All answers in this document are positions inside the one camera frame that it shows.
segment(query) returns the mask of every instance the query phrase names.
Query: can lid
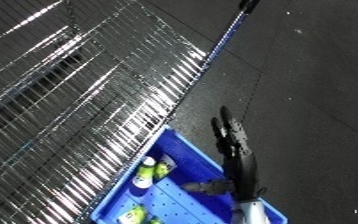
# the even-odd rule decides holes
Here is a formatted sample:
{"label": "can lid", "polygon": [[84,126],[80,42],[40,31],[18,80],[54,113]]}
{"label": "can lid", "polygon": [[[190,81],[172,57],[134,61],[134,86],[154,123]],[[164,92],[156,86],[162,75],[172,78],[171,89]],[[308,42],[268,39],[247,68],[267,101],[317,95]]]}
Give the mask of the can lid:
{"label": "can lid", "polygon": [[156,164],[156,161],[152,157],[146,156],[143,159],[143,164],[146,166],[154,166]]}

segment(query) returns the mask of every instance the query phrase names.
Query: dark gray floor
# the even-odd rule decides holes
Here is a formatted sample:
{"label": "dark gray floor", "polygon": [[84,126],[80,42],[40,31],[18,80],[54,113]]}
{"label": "dark gray floor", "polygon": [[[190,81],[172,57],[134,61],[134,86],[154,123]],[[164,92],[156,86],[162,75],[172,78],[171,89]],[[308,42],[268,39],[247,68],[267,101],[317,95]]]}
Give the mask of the dark gray floor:
{"label": "dark gray floor", "polygon": [[[237,2],[145,4],[208,50]],[[244,117],[265,198],[291,223],[358,223],[358,1],[261,0],[171,122],[217,161],[221,105]]]}

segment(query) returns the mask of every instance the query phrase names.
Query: wire shelf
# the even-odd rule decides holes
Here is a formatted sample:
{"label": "wire shelf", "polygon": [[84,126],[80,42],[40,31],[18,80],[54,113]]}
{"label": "wire shelf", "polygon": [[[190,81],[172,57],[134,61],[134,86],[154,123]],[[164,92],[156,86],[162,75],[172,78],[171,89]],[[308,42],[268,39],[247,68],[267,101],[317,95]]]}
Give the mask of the wire shelf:
{"label": "wire shelf", "polygon": [[204,57],[137,1],[0,0],[0,223],[86,220]]}

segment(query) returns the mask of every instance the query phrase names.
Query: robotic hand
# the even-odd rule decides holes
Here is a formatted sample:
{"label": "robotic hand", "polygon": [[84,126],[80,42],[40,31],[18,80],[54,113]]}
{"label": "robotic hand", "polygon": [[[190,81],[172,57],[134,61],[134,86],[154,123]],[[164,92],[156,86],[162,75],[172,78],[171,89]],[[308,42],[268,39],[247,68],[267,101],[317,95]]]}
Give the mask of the robotic hand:
{"label": "robotic hand", "polygon": [[233,197],[233,224],[266,224],[263,203],[258,199],[266,188],[259,188],[256,158],[247,145],[247,135],[226,107],[221,108],[223,125],[212,119],[212,129],[217,138],[218,151],[224,156],[223,171],[226,179],[207,183],[188,183],[182,187],[187,191],[219,195],[231,192]]}

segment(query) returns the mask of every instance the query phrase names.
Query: blue plastic bin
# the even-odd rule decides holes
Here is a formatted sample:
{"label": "blue plastic bin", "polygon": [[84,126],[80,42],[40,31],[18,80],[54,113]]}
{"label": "blue plastic bin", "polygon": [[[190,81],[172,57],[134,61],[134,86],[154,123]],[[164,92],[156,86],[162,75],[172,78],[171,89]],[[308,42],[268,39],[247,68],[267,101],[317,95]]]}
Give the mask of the blue plastic bin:
{"label": "blue plastic bin", "polygon": [[[92,220],[98,224],[117,223],[119,216],[135,205],[143,204],[148,219],[156,215],[166,224],[230,223],[232,201],[229,195],[207,196],[187,193],[180,188],[187,182],[222,178],[220,166],[167,126],[145,155],[158,161],[163,153],[175,160],[176,169],[149,189],[141,191],[132,184],[137,168],[135,163],[93,211]],[[272,224],[287,223],[284,215],[263,202]]]}

